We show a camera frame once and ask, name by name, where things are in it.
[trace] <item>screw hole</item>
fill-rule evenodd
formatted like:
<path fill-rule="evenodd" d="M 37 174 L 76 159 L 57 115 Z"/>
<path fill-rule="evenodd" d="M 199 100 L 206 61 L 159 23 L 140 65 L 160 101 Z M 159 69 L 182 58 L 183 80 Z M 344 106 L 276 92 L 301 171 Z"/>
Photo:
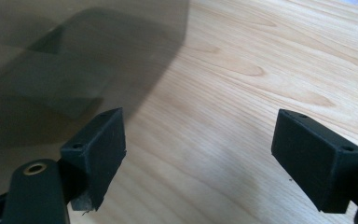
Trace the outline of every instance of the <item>screw hole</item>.
<path fill-rule="evenodd" d="M 83 147 L 83 144 L 81 143 L 76 143 L 72 146 L 72 148 L 82 148 Z"/>
<path fill-rule="evenodd" d="M 346 151 L 354 151 L 353 147 L 342 147 L 342 149 L 344 149 Z"/>
<path fill-rule="evenodd" d="M 47 168 L 47 166 L 45 163 L 42 163 L 42 162 L 34 163 L 34 164 L 28 166 L 24 170 L 24 174 L 25 175 L 37 175 L 39 173 L 42 173 L 44 170 L 46 170 L 46 168 Z"/>

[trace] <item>wooden table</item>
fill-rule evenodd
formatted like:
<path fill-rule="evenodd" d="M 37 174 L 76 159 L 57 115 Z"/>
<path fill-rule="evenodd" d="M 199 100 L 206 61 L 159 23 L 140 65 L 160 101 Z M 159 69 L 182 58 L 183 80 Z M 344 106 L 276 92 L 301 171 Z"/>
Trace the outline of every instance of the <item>wooden table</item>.
<path fill-rule="evenodd" d="M 74 12 L 57 23 L 95 7 L 64 2 Z M 98 7 L 114 11 L 67 24 L 62 39 L 111 75 L 80 116 L 30 99 L 38 90 L 16 91 L 19 72 L 0 79 L 0 192 L 14 168 L 58 159 L 60 145 L 93 115 L 123 106 L 128 156 L 101 209 L 70 212 L 72 223 L 352 223 L 354 204 L 346 215 L 316 211 L 270 146 L 279 108 L 358 145 L 358 6 L 131 0 Z"/>

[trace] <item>light wood surface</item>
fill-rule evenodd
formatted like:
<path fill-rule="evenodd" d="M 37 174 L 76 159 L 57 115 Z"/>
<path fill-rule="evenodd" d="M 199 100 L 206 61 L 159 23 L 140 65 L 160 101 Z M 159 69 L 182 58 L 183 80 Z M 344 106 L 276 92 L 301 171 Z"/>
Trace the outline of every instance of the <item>light wood surface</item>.
<path fill-rule="evenodd" d="M 70 212 L 72 223 L 352 223 L 353 204 L 346 215 L 317 212 L 270 146 L 279 108 L 358 145 L 358 6 L 91 2 L 13 7 L 62 25 L 64 50 L 30 52 L 31 61 L 0 72 L 0 193 L 13 169 L 58 159 L 93 115 L 123 106 L 128 156 L 101 209 Z M 105 16 L 84 13 L 91 7 Z M 85 70 L 84 79 L 74 86 L 68 75 L 43 89 L 42 65 L 73 60 L 67 52 L 76 63 L 58 70 Z M 30 74 L 41 75 L 23 81 Z"/>

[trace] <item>wood grain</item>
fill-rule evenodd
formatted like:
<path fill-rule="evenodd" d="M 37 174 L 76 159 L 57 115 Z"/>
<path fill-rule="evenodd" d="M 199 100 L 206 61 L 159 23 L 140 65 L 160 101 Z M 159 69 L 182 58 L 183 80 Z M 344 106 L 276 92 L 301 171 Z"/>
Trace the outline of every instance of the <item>wood grain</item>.
<path fill-rule="evenodd" d="M 120 91 L 119 84 L 108 84 L 86 117 L 67 122 L 70 135 L 97 112 L 130 109 L 128 156 L 101 209 L 70 212 L 72 223 L 352 223 L 353 204 L 346 215 L 318 213 L 270 146 L 279 108 L 307 114 L 358 145 L 358 6 L 338 0 L 192 0 L 188 8 L 185 1 L 132 0 L 117 6 L 176 30 L 161 45 L 139 37 L 145 46 L 159 46 L 154 54 L 137 59 L 133 69 L 125 54 L 120 71 L 133 77 L 121 79 Z M 184 22 L 183 45 L 167 44 L 172 34 L 184 34 Z M 131 46 L 132 38 L 137 41 L 125 38 Z M 148 66 L 158 67 L 149 82 L 141 75 Z M 62 141 L 0 149 L 0 175 L 15 165 L 3 153 L 19 158 L 30 147 L 57 148 Z M 38 152 L 25 157 L 57 157 Z"/>

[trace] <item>small hole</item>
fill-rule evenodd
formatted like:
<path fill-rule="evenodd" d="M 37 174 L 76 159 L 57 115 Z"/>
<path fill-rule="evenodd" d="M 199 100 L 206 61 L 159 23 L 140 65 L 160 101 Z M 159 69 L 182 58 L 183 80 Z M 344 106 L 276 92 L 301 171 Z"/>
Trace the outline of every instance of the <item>small hole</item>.
<path fill-rule="evenodd" d="M 81 147 L 83 147 L 83 144 L 81 143 L 76 143 L 72 146 L 72 148 L 81 148 Z"/>
<path fill-rule="evenodd" d="M 34 173 L 34 172 L 40 171 L 41 169 L 43 169 L 42 165 L 35 165 L 35 166 L 32 166 L 31 168 L 29 168 L 28 171 L 31 173 Z"/>
<path fill-rule="evenodd" d="M 46 167 L 47 166 L 45 163 L 38 162 L 38 163 L 28 166 L 24 170 L 24 174 L 25 175 L 36 175 L 36 174 L 42 173 L 44 170 L 46 170 Z"/>
<path fill-rule="evenodd" d="M 342 147 L 342 149 L 344 149 L 346 151 L 354 151 L 353 147 Z"/>

